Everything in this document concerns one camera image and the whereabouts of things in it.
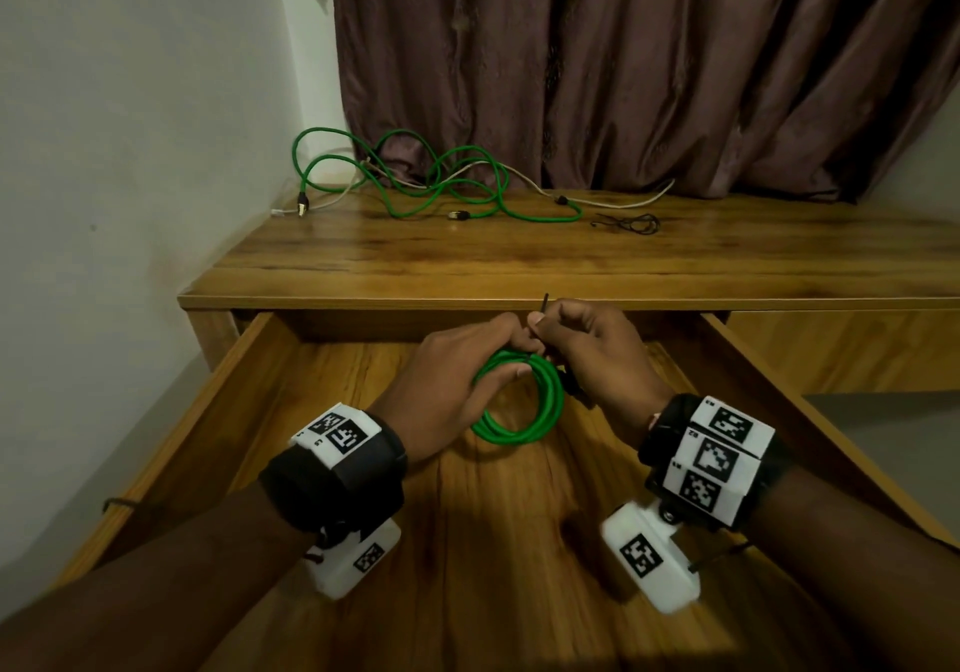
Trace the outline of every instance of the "hand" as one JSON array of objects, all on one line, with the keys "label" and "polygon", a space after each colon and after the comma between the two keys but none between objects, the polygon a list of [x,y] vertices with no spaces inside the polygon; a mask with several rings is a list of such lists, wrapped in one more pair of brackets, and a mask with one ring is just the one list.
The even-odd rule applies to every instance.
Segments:
[{"label": "hand", "polygon": [[641,335],[623,311],[605,303],[557,300],[527,316],[534,336],[560,354],[613,432],[638,448],[650,420],[676,392],[654,370]]},{"label": "hand", "polygon": [[499,349],[544,353],[513,313],[431,333],[368,411],[400,436],[410,462],[440,452],[476,423],[507,384],[530,374],[529,363],[504,363],[474,384]]}]

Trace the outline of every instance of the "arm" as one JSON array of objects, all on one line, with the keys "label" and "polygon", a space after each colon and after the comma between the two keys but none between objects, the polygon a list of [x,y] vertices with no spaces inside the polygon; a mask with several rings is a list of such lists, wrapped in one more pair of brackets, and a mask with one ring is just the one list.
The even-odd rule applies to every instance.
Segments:
[{"label": "arm", "polygon": [[[559,300],[528,323],[570,365],[620,440],[638,448],[674,392],[616,308]],[[960,659],[960,557],[800,468],[762,498],[747,537],[891,662],[943,668]]]},{"label": "arm", "polygon": [[[507,363],[474,384],[508,344],[544,350],[513,314],[428,336],[369,411],[400,437],[411,463],[424,460],[530,371]],[[0,669],[195,669],[315,541],[251,484],[6,620]]]}]

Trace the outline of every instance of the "black wrist strap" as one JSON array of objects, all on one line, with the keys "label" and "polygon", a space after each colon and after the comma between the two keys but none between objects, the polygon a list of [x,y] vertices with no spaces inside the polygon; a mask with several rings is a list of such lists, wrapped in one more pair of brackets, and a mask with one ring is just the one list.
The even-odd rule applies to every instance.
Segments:
[{"label": "black wrist strap", "polygon": [[[690,429],[694,429],[691,426],[691,420],[703,401],[702,397],[695,394],[685,393],[674,396],[650,433],[643,440],[637,451],[637,457],[644,465],[651,468],[650,474],[647,476],[646,488],[660,498],[661,506],[675,518],[702,526],[710,531],[716,531],[720,528],[737,530],[743,526],[751,513],[760,505],[763,496],[793,466],[793,458],[784,443],[774,434],[762,457],[759,458],[759,467],[753,476],[750,490],[743,497],[735,518],[730,523],[721,522],[709,512],[678,496],[664,487],[666,474],[671,461],[680,448],[684,435]],[[722,444],[729,441],[723,435],[712,433],[709,428],[696,426],[695,431]],[[704,477],[707,481],[713,479],[706,475]]]},{"label": "black wrist strap", "polygon": [[259,482],[284,521],[316,533],[317,545],[330,548],[348,533],[362,537],[403,506],[406,452],[397,434],[374,419],[381,432],[329,469],[305,447],[294,445],[276,455]]}]

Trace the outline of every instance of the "person's right arm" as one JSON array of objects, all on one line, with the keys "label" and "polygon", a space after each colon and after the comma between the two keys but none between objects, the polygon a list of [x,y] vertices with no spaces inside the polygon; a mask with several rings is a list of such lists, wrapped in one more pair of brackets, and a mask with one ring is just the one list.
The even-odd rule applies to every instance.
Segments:
[{"label": "person's right arm", "polygon": [[[558,300],[546,314],[530,314],[528,325],[558,351],[616,435],[638,448],[674,392],[627,316]],[[960,557],[950,550],[800,467],[763,496],[744,533],[897,667],[960,665]]]}]

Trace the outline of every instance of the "forearm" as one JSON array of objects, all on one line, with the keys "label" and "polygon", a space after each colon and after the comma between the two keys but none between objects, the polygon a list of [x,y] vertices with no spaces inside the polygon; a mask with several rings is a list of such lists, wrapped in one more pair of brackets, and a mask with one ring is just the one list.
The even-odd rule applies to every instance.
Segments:
[{"label": "forearm", "polygon": [[312,543],[254,483],[7,620],[0,668],[194,669]]},{"label": "forearm", "polygon": [[789,470],[745,528],[899,667],[960,659],[960,559],[805,470]]}]

